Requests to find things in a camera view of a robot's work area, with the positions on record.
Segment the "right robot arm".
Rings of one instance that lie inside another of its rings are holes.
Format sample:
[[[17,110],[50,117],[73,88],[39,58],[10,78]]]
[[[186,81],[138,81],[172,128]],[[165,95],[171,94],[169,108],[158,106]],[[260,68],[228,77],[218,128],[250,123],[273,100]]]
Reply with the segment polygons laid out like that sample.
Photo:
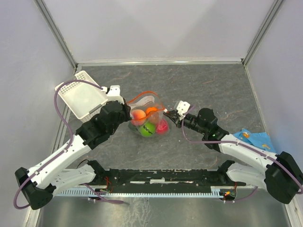
[[[217,124],[212,109],[200,109],[197,115],[189,111],[165,111],[178,128],[187,127],[201,133],[200,143],[209,149],[232,156],[247,164],[232,163],[217,173],[223,185],[243,182],[263,188],[277,201],[289,204],[293,197],[303,193],[303,173],[293,156],[287,152],[276,154],[250,145],[236,138]]]

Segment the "blue patterned cloth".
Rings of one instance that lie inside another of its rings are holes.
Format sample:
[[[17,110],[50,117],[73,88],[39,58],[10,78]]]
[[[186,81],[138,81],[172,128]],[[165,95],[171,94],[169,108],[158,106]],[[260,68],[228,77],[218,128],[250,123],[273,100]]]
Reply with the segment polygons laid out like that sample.
[[[269,135],[266,132],[252,133],[249,130],[242,128],[239,132],[233,134],[236,138],[259,149],[277,153]]]

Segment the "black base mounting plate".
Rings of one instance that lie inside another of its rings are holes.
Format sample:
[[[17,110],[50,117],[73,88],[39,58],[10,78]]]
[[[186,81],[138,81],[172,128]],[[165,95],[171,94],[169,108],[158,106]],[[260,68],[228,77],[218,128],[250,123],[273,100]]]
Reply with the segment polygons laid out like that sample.
[[[89,186],[104,186],[113,193],[207,193],[211,187],[245,186],[233,182],[223,171],[193,170],[131,170],[110,169]]]

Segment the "peach toy fruit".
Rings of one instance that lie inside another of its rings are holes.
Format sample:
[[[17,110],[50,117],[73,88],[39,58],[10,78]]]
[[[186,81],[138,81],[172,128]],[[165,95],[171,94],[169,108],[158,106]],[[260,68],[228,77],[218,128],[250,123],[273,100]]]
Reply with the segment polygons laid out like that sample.
[[[134,109],[130,113],[131,115],[131,124],[134,126],[141,126],[145,123],[146,113],[141,109]]]

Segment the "green watermelon toy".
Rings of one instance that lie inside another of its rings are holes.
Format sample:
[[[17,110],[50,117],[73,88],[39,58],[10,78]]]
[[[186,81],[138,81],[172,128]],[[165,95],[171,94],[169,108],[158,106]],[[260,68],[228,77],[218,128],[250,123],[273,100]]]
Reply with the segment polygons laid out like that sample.
[[[139,132],[143,137],[151,137],[156,132],[156,125],[150,122],[145,122],[139,127]]]

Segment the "clear zip top bag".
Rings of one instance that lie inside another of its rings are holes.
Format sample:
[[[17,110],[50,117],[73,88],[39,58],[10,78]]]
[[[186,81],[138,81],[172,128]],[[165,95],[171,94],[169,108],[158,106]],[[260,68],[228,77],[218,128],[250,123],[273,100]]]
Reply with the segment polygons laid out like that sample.
[[[131,107],[131,111],[134,109],[141,109],[143,111],[146,111],[146,109],[148,107],[158,108],[158,110],[156,112],[159,113],[159,122],[161,121],[161,119],[165,119],[165,116],[163,115],[163,113],[167,112],[167,109],[165,108],[160,97],[155,92],[152,92],[152,91],[145,91],[145,92],[140,93],[137,97],[128,101],[127,105]],[[146,115],[145,122],[149,122],[150,115],[151,115],[151,113]],[[128,127],[132,132],[134,132],[138,135],[141,135],[139,132],[140,126],[132,125],[131,120],[128,124]],[[155,133],[153,136],[163,136],[163,135],[159,135],[159,134]]]

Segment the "red apple toy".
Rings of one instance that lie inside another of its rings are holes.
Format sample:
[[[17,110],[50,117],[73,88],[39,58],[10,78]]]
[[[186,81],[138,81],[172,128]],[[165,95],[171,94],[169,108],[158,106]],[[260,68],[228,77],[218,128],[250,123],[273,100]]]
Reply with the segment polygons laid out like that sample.
[[[161,121],[156,126],[156,133],[159,135],[163,135],[167,133],[169,130],[169,125],[165,119],[161,119]]]

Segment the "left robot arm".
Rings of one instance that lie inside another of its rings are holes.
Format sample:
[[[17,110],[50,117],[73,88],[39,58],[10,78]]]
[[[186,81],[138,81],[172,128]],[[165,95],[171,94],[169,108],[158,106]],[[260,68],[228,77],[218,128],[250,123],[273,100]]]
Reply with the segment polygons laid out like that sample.
[[[109,101],[100,112],[83,123],[66,145],[29,169],[19,168],[15,177],[18,193],[33,210],[45,206],[60,192],[84,183],[101,184],[106,180],[106,171],[96,161],[89,161],[81,168],[65,172],[76,159],[87,154],[109,139],[120,124],[131,120],[131,108],[125,103]]]

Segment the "aluminium frame rail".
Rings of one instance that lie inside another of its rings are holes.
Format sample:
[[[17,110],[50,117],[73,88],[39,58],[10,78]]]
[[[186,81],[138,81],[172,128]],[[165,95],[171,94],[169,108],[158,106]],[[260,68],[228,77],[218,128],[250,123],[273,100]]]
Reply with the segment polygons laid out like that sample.
[[[62,191],[63,189],[68,189],[82,183],[90,183],[96,181],[98,176],[102,176],[102,173],[94,170],[93,167],[89,165],[60,173],[54,170],[36,170],[33,174],[32,182],[37,183],[36,186],[38,188],[45,189],[51,184],[56,186],[57,191]],[[224,170],[223,175],[227,176],[233,182],[243,182],[267,189],[268,191],[271,188],[277,190],[278,187],[287,185],[283,180],[277,181],[271,176],[266,177],[255,168],[243,166],[238,163],[234,163],[227,168],[227,170]]]

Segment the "brown toy fruit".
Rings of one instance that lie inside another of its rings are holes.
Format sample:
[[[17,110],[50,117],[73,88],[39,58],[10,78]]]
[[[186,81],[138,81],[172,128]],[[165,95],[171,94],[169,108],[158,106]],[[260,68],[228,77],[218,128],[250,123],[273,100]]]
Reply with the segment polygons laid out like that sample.
[[[159,113],[158,112],[152,113],[149,117],[149,122],[157,125],[159,122]]]

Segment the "orange toy fruit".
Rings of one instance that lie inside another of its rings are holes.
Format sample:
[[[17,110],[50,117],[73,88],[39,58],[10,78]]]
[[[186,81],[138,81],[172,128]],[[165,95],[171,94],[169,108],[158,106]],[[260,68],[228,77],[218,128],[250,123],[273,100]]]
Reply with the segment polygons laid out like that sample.
[[[156,112],[158,110],[158,108],[156,107],[148,107],[145,111],[146,115],[148,114],[152,114],[153,112]]]

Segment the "white plastic basket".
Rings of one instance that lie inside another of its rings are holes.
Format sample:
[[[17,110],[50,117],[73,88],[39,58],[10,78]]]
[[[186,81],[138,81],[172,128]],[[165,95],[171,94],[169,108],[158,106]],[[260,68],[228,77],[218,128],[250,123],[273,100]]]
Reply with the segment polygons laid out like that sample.
[[[107,101],[107,87],[101,87],[84,70],[76,73],[72,82],[60,88],[59,96],[82,123],[89,121],[100,112]]]

